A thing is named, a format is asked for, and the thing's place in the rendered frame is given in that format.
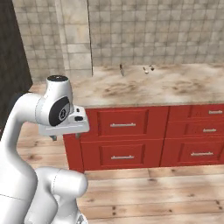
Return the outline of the medium red drawer front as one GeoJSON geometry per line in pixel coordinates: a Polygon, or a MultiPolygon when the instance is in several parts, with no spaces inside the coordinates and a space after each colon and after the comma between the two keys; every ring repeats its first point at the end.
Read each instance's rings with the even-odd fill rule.
{"type": "Polygon", "coordinates": [[[224,138],[165,139],[162,167],[224,164],[224,138]]]}

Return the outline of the dark tall cabinet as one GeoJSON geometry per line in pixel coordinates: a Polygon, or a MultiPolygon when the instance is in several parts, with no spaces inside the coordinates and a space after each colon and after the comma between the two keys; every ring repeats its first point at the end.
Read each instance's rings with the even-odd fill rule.
{"type": "Polygon", "coordinates": [[[0,0],[0,136],[11,97],[26,92],[32,77],[12,0],[0,0]]]}

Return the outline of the red base cabinet frame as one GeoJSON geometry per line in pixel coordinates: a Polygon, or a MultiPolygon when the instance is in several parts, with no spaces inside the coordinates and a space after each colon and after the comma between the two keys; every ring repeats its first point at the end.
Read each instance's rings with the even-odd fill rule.
{"type": "MultiPolygon", "coordinates": [[[[170,122],[169,112],[170,112],[170,107],[171,106],[152,106],[152,107],[167,107],[168,108],[168,116],[167,116],[165,131],[164,131],[164,138],[161,139],[163,141],[163,146],[162,146],[162,152],[163,152],[165,139],[180,139],[180,138],[167,138],[165,136],[167,124],[168,124],[168,122],[170,122]]],[[[190,119],[190,120],[186,120],[186,121],[176,121],[176,122],[198,122],[198,121],[218,121],[218,120],[224,122],[224,117],[218,117],[218,118],[209,117],[207,119],[190,119]]],[[[80,135],[79,139],[76,139],[74,134],[64,135],[63,138],[64,138],[64,143],[65,143],[66,156],[67,156],[67,161],[68,161],[69,168],[71,170],[76,170],[76,171],[79,171],[79,172],[85,172],[86,170],[84,169],[81,144],[83,142],[106,142],[108,140],[84,141],[84,140],[81,139],[81,135],[80,135]]],[[[202,138],[202,137],[222,137],[222,138],[224,138],[224,136],[201,136],[201,137],[181,137],[181,138],[202,138]]],[[[137,140],[159,140],[159,139],[137,139],[137,140]]]]}

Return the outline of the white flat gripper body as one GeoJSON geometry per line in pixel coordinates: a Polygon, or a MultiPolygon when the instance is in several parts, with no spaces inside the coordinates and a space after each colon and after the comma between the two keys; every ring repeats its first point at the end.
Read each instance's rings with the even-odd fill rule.
{"type": "Polygon", "coordinates": [[[62,124],[55,127],[39,125],[38,133],[41,136],[61,136],[66,134],[80,134],[89,132],[89,123],[86,117],[74,116],[66,119],[62,124]]]}

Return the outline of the small red drawer front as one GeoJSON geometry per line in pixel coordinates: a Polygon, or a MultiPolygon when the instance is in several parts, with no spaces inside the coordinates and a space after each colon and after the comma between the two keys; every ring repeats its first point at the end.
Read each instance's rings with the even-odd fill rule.
{"type": "Polygon", "coordinates": [[[169,120],[171,122],[207,119],[209,117],[224,117],[224,104],[171,106],[169,112],[169,120]],[[222,110],[223,114],[209,115],[208,110],[222,110]]]}
{"type": "Polygon", "coordinates": [[[220,120],[198,122],[168,122],[165,136],[167,138],[224,136],[224,122],[220,120]],[[203,129],[217,129],[217,131],[204,133],[203,129]]]}

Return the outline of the large red drawer front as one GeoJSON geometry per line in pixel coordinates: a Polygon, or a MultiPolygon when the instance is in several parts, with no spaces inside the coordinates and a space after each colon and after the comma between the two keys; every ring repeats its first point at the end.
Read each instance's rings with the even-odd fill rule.
{"type": "Polygon", "coordinates": [[[159,167],[163,141],[133,140],[83,142],[84,169],[109,170],[159,167]],[[111,159],[112,156],[135,156],[134,159],[111,159]]]}
{"type": "Polygon", "coordinates": [[[89,108],[90,131],[81,139],[163,139],[167,116],[167,107],[89,108]]]}

